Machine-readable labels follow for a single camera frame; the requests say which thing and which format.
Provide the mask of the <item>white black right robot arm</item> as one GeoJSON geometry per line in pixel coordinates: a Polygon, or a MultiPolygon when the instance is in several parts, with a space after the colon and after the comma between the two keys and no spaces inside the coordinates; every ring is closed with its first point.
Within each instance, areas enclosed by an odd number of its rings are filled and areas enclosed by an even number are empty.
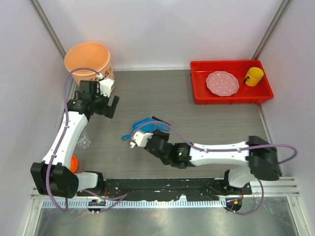
{"type": "Polygon", "coordinates": [[[234,165],[225,171],[222,188],[234,194],[255,179],[277,181],[280,178],[277,149],[258,136],[246,142],[229,145],[202,145],[168,141],[169,134],[155,131],[144,149],[159,158],[164,165],[178,169],[210,164],[234,165]]]}

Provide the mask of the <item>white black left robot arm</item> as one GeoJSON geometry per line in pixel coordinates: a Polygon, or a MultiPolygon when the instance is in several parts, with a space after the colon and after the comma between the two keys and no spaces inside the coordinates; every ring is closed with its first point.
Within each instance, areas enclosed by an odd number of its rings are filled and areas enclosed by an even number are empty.
{"type": "Polygon", "coordinates": [[[109,105],[114,80],[81,80],[75,98],[67,102],[60,130],[47,154],[40,163],[31,166],[31,175],[39,194],[73,198],[77,192],[88,189],[100,196],[105,189],[101,172],[86,171],[73,173],[71,159],[77,141],[93,114],[112,118],[119,102],[114,96],[109,105]]]}

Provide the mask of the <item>blue hand brush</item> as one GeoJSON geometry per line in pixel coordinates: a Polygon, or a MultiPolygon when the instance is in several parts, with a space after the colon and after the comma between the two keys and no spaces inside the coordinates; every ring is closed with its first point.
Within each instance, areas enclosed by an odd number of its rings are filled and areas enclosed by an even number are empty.
{"type": "MultiPolygon", "coordinates": [[[[144,123],[148,123],[150,121],[160,121],[160,122],[163,122],[162,120],[156,118],[156,117],[151,117],[151,118],[146,118],[142,121],[141,124],[144,124],[144,123]]],[[[143,127],[140,128],[141,131],[143,132],[154,132],[156,129],[162,131],[162,132],[168,132],[170,130],[169,128],[169,124],[161,124],[161,123],[150,123],[150,124],[147,124],[143,127]]]]}

